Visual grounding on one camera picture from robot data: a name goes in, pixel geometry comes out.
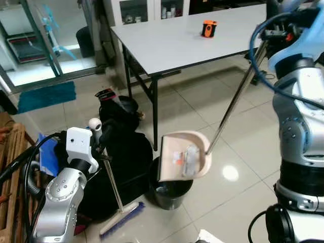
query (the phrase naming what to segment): orange object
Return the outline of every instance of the orange object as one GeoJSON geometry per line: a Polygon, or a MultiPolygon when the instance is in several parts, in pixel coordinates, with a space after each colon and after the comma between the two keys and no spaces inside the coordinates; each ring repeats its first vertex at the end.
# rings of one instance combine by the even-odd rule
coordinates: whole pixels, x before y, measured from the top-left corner
{"type": "Polygon", "coordinates": [[[289,33],[288,35],[287,35],[287,37],[286,37],[286,41],[287,42],[291,42],[293,39],[294,39],[294,34],[292,34],[292,33],[289,33]]]}
{"type": "Polygon", "coordinates": [[[201,35],[204,37],[214,37],[216,26],[217,26],[216,21],[205,20],[201,35]]]}
{"type": "Polygon", "coordinates": [[[177,165],[182,165],[183,164],[183,153],[181,153],[181,157],[177,160],[177,165]]]}

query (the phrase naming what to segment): dustpan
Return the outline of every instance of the dustpan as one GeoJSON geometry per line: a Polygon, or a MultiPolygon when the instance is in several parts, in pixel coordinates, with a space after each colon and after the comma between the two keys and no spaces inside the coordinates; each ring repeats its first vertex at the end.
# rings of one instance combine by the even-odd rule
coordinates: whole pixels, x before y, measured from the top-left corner
{"type": "Polygon", "coordinates": [[[162,136],[158,181],[185,181],[204,176],[212,165],[210,142],[195,131],[162,136]]]}

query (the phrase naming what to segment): paper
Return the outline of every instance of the paper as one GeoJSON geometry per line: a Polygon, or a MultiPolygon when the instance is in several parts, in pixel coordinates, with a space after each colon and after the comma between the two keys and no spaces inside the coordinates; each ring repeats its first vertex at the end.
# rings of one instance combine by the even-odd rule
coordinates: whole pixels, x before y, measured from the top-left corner
{"type": "Polygon", "coordinates": [[[182,152],[174,152],[173,153],[173,164],[181,166],[183,164],[183,153],[182,152]]]}
{"type": "Polygon", "coordinates": [[[204,240],[208,243],[224,243],[204,229],[200,230],[197,240],[204,240]]]}

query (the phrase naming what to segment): white table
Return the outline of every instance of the white table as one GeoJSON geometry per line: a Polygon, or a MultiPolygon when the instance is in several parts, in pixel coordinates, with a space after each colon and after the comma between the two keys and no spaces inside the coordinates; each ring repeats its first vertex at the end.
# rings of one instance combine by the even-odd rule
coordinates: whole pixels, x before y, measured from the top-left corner
{"type": "Polygon", "coordinates": [[[164,74],[245,52],[257,24],[266,18],[266,5],[189,15],[112,27],[123,45],[126,78],[129,69],[153,104],[154,150],[157,151],[157,81],[164,74]],[[204,20],[218,22],[215,37],[200,35],[204,20]],[[129,62],[129,55],[151,78],[147,87],[129,62]]]}

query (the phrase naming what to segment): broom handle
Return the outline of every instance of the broom handle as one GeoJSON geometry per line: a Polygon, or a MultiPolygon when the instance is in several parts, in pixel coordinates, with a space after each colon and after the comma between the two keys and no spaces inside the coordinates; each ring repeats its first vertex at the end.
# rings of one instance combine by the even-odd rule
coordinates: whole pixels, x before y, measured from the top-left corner
{"type": "MultiPolygon", "coordinates": [[[[266,56],[266,42],[262,42],[255,54],[258,66],[260,66],[260,64],[265,56],[266,56]]],[[[211,144],[209,145],[209,148],[206,151],[206,155],[208,155],[212,152],[216,142],[218,141],[219,137],[221,136],[222,131],[224,130],[224,127],[225,127],[228,119],[232,115],[240,97],[242,96],[242,94],[245,92],[245,90],[249,86],[250,82],[252,81],[252,79],[254,77],[254,73],[255,73],[254,69],[250,65],[250,67],[247,70],[247,72],[245,73],[241,83],[239,84],[238,89],[237,89],[231,103],[229,104],[229,106],[227,108],[227,111],[226,111],[217,131],[216,131],[216,134],[215,134],[211,144]]]]}
{"type": "MultiPolygon", "coordinates": [[[[107,152],[107,149],[106,148],[104,148],[103,153],[104,153],[104,155],[106,157],[108,157],[108,152],[107,152]]],[[[107,171],[107,174],[108,174],[108,177],[109,177],[109,180],[110,180],[110,183],[111,183],[113,192],[115,194],[115,197],[116,197],[116,201],[117,201],[119,210],[123,212],[124,211],[123,202],[122,202],[122,200],[120,198],[120,195],[118,193],[117,185],[116,185],[116,182],[115,182],[113,173],[112,173],[112,169],[111,169],[110,163],[109,163],[109,161],[107,159],[104,159],[103,160],[103,163],[105,164],[106,171],[107,171]]]]}
{"type": "MultiPolygon", "coordinates": [[[[89,120],[89,127],[90,127],[92,133],[94,134],[96,143],[99,145],[100,137],[102,136],[101,121],[98,118],[92,118],[89,120]]],[[[108,152],[107,152],[106,148],[104,148],[103,153],[106,157],[108,157],[108,152]]],[[[122,202],[120,195],[118,193],[117,185],[116,185],[115,179],[113,177],[113,173],[112,173],[112,169],[111,169],[109,160],[104,159],[103,163],[105,164],[105,168],[106,168],[106,171],[107,171],[107,174],[108,174],[108,177],[109,177],[112,189],[113,189],[113,193],[115,194],[115,198],[116,198],[119,210],[121,210],[123,212],[124,211],[123,202],[122,202]]]]}

